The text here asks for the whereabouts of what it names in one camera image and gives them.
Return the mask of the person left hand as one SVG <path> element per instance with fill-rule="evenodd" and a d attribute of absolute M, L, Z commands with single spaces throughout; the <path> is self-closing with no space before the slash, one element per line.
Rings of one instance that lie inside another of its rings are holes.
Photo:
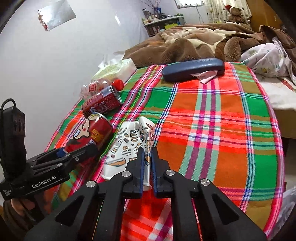
<path fill-rule="evenodd" d="M 26 214 L 26 210 L 32 210 L 35 207 L 34 202 L 27 199 L 11 199 L 11 206 L 15 210 L 15 212 L 24 217 Z"/>

